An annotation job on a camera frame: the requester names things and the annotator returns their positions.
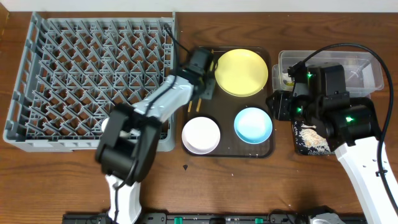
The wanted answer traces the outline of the spilled rice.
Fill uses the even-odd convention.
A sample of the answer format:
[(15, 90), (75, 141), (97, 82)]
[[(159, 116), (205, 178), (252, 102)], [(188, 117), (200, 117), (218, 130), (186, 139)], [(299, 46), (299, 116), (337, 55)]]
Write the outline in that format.
[(333, 154), (325, 138), (319, 136), (315, 126), (307, 126), (302, 122), (292, 123), (296, 151), (304, 156)]

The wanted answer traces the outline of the white bowl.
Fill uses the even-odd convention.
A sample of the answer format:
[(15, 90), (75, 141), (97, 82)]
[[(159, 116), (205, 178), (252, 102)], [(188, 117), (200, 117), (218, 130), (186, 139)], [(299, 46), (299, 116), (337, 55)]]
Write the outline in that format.
[(182, 129), (183, 145), (193, 154), (210, 153), (218, 146), (220, 139), (220, 128), (212, 119), (207, 117), (193, 118)]

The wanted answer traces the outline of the grey plastic dish rack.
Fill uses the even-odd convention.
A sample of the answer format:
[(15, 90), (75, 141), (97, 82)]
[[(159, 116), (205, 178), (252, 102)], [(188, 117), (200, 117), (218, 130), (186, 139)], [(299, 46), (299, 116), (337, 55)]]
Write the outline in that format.
[(174, 68), (175, 22), (33, 13), (4, 141), (26, 152), (97, 148), (113, 107), (143, 100)]

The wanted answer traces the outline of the black waste tray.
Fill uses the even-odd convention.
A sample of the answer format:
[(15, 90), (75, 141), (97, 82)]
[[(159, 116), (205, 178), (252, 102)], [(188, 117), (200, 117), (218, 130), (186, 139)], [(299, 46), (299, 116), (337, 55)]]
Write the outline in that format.
[(350, 99), (350, 103), (349, 108), (327, 112), (318, 124), (294, 121), (296, 151), (304, 156), (329, 155), (344, 144), (355, 146), (359, 139), (379, 139), (381, 129), (373, 102), (360, 97)]

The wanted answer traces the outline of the clear plastic bin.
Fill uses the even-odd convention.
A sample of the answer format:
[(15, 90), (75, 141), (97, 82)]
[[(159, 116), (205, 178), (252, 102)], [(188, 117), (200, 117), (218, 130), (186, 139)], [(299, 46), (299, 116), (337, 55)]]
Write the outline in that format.
[[(287, 68), (304, 60), (313, 52), (311, 50), (283, 50), (279, 53), (279, 63), (272, 68), (273, 90), (292, 91), (294, 86), (282, 82), (282, 74)], [(337, 62), (345, 70), (346, 89), (351, 97), (369, 96), (374, 91), (384, 88), (382, 67), (377, 59), (368, 52), (322, 51), (309, 59), (306, 66), (319, 63)]]

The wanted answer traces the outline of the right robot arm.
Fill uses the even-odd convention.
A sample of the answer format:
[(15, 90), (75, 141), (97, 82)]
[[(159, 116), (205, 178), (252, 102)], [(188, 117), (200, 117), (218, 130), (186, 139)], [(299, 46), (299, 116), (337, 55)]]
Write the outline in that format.
[(368, 223), (397, 223), (397, 180), (391, 171), (373, 102), (352, 98), (338, 63), (288, 68), (292, 91), (276, 90), (266, 104), (274, 119), (313, 126), (345, 169)]

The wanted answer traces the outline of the yellow round plate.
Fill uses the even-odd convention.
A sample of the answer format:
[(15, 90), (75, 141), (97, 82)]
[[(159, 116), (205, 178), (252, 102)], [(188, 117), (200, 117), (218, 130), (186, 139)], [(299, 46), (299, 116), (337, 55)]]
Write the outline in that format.
[(252, 96), (261, 91), (269, 77), (265, 60), (247, 49), (234, 49), (224, 53), (216, 63), (215, 80), (230, 95)]

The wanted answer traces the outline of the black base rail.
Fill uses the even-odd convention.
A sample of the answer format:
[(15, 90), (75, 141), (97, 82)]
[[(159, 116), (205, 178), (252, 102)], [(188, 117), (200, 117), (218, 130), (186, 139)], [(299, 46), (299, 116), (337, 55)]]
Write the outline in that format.
[[(112, 223), (105, 213), (64, 214), (62, 224), (109, 224)], [(167, 215), (165, 213), (147, 213), (138, 218), (142, 224), (258, 224), (258, 223), (310, 223), (304, 216), (274, 213), (266, 216), (222, 216), (222, 215)]]

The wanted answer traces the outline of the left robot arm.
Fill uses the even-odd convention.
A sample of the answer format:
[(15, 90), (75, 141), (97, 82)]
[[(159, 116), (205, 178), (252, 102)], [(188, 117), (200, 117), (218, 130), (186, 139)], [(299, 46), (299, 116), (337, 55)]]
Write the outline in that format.
[(154, 162), (162, 125), (206, 91), (214, 56), (210, 48), (193, 49), (187, 61), (172, 69), (145, 99), (113, 108), (95, 152), (110, 189), (108, 223), (135, 223), (139, 219), (141, 182)]

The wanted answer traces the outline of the light blue bowl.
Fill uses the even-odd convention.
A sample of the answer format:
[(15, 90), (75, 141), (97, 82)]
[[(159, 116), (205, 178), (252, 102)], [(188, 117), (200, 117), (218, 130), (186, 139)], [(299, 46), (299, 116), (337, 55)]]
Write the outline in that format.
[(234, 131), (238, 138), (248, 144), (260, 144), (272, 134), (271, 117), (260, 108), (245, 108), (234, 119)]

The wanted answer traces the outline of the white cup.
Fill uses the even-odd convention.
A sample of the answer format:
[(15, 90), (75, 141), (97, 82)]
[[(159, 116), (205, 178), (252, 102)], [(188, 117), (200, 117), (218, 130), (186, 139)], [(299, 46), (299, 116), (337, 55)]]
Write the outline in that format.
[(108, 124), (109, 118), (105, 118), (101, 123), (101, 131), (104, 132)]

